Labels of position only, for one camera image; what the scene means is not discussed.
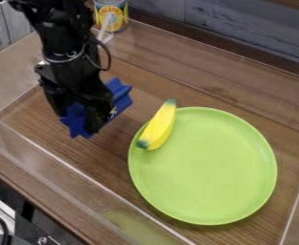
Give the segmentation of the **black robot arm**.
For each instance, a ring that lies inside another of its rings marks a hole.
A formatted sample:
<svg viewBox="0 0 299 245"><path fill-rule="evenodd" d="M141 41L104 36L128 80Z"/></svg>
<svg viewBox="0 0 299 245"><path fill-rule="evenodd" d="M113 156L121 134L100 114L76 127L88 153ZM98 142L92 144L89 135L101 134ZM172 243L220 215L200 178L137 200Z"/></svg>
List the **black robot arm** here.
<svg viewBox="0 0 299 245"><path fill-rule="evenodd" d="M100 72L106 46L92 34L93 15L86 0L0 0L21 12L42 43L44 65L34 67L46 101L61 119L76 105L82 107L81 128L94 134L104 127L113 109L113 94Z"/></svg>

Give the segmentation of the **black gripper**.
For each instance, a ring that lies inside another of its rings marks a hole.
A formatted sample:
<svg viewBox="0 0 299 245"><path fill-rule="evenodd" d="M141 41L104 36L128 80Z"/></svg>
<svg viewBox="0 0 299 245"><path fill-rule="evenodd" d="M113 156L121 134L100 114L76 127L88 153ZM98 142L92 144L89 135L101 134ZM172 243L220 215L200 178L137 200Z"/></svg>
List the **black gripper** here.
<svg viewBox="0 0 299 245"><path fill-rule="evenodd" d="M34 71L52 110L65 117L73 103L84 105L85 130L97 133L108 122L113 98L100 77L101 71L109 69L102 67L100 52L44 52L44 59L45 64L38 64Z"/></svg>

